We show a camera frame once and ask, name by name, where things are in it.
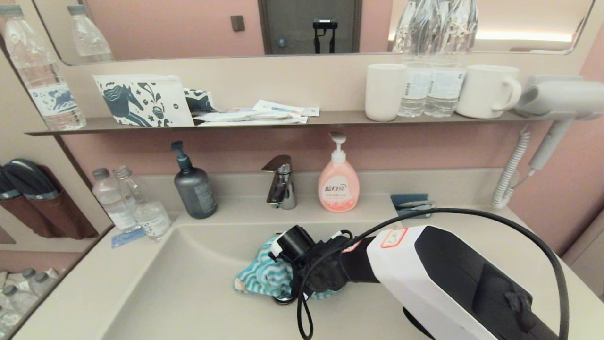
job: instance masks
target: bottle cap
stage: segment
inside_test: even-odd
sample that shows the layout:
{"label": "bottle cap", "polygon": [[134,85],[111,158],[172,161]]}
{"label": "bottle cap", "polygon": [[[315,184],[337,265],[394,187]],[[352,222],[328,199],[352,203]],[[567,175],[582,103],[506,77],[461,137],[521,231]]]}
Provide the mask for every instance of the bottle cap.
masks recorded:
{"label": "bottle cap", "polygon": [[46,274],[45,272],[37,273],[36,277],[34,278],[34,280],[36,280],[37,283],[42,283],[42,282],[46,281],[47,279],[48,279],[48,274]]}
{"label": "bottle cap", "polygon": [[341,132],[330,132],[329,135],[332,137],[332,140],[336,143],[337,147],[332,152],[332,162],[334,163],[344,163],[346,162],[346,152],[342,151],[342,144],[346,142],[346,135]]}
{"label": "bottle cap", "polygon": [[185,151],[182,149],[182,140],[178,140],[172,143],[172,151],[176,151],[178,156],[176,156],[176,161],[178,162],[178,166],[182,169],[190,169],[193,167],[191,164],[191,160],[187,155],[185,155]]}
{"label": "bottle cap", "polygon": [[33,276],[36,276],[36,270],[35,270],[35,269],[33,269],[33,268],[28,268],[28,269],[25,269],[25,270],[24,270],[24,271],[21,273],[21,275],[22,275],[24,278],[29,279],[29,278],[31,278],[31,277],[33,277]]}
{"label": "bottle cap", "polygon": [[4,287],[4,289],[2,289],[2,293],[6,296],[10,296],[12,294],[15,294],[16,292],[17,292],[17,287],[13,286],[12,284]]}
{"label": "bottle cap", "polygon": [[5,18],[23,16],[23,10],[21,10],[21,6],[17,4],[0,4],[0,16]]}
{"label": "bottle cap", "polygon": [[125,165],[120,165],[114,169],[115,178],[122,180],[132,175],[132,171]]}
{"label": "bottle cap", "polygon": [[84,5],[69,5],[67,10],[71,15],[86,15],[86,9]]}
{"label": "bottle cap", "polygon": [[100,168],[100,169],[96,169],[95,171],[93,171],[92,176],[97,181],[100,181],[100,180],[109,178],[110,175],[109,175],[109,170],[107,170],[107,168]]}

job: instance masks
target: mug handle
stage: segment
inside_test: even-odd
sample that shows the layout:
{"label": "mug handle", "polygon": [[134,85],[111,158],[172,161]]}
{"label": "mug handle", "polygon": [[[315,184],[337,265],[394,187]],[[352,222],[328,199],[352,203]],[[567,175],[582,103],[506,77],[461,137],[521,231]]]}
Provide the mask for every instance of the mug handle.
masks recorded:
{"label": "mug handle", "polygon": [[520,97],[522,96],[522,85],[520,85],[516,79],[512,77],[505,77],[503,79],[503,84],[512,88],[512,94],[510,95],[510,99],[507,101],[507,103],[503,105],[493,105],[493,107],[491,107],[493,111],[506,111],[513,108],[518,101],[520,101]]}

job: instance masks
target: mirror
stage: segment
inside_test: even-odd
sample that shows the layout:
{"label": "mirror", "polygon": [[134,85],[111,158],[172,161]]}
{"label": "mirror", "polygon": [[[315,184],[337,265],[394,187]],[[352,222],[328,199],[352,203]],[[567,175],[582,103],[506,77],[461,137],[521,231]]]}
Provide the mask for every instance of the mirror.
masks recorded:
{"label": "mirror", "polygon": [[[567,54],[580,37],[594,1],[477,0],[474,51]],[[79,55],[72,34],[74,17],[67,9],[79,3],[105,36],[113,59],[122,61],[387,53],[407,2],[34,0],[60,57],[71,65],[111,60]]]}

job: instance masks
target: gray soap bottle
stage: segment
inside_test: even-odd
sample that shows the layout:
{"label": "gray soap bottle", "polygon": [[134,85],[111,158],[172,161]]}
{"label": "gray soap bottle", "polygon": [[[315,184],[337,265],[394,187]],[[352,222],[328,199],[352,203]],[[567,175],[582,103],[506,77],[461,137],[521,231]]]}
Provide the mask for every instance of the gray soap bottle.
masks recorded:
{"label": "gray soap bottle", "polygon": [[216,212],[216,200],[208,174],[193,167],[191,160],[182,149],[182,141],[173,142],[172,151],[178,153],[176,160],[181,169],[174,177],[174,185],[188,214],[198,220],[212,216]]}

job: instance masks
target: pink soap dispenser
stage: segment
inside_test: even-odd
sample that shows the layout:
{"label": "pink soap dispenser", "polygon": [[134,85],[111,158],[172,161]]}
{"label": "pink soap dispenser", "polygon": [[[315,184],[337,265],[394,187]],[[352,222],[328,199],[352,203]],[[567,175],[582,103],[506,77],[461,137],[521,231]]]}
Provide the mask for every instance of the pink soap dispenser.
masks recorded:
{"label": "pink soap dispenser", "polygon": [[337,148],[319,178],[319,200],[327,211],[345,212],[352,210],[359,200],[359,177],[342,151],[346,136],[341,132],[330,132],[329,135]]}

